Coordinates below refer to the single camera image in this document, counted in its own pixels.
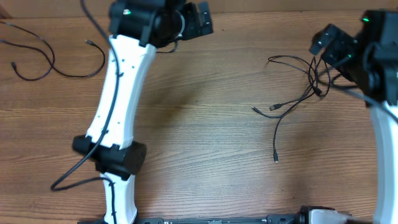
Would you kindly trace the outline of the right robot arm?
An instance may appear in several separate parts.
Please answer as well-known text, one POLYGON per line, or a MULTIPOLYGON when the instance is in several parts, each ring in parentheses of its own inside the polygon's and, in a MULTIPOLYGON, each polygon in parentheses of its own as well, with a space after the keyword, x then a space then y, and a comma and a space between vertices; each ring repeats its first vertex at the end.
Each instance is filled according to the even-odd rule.
POLYGON ((309 51, 356 84, 340 90, 365 101, 377 144, 377 202, 373 223, 397 223, 397 10, 364 12, 362 29, 350 36, 328 24, 309 51))

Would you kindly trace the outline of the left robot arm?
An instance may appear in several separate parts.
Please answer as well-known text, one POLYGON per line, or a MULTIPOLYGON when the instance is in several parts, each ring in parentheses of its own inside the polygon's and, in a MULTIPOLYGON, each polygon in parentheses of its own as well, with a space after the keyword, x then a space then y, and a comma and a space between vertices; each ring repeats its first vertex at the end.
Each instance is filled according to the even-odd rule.
POLYGON ((109 8, 109 62, 95 117, 72 143, 92 160, 104 184, 101 223, 135 223, 134 181, 146 146, 134 140, 134 118, 156 53, 180 40, 213 32, 206 1, 116 1, 109 8))

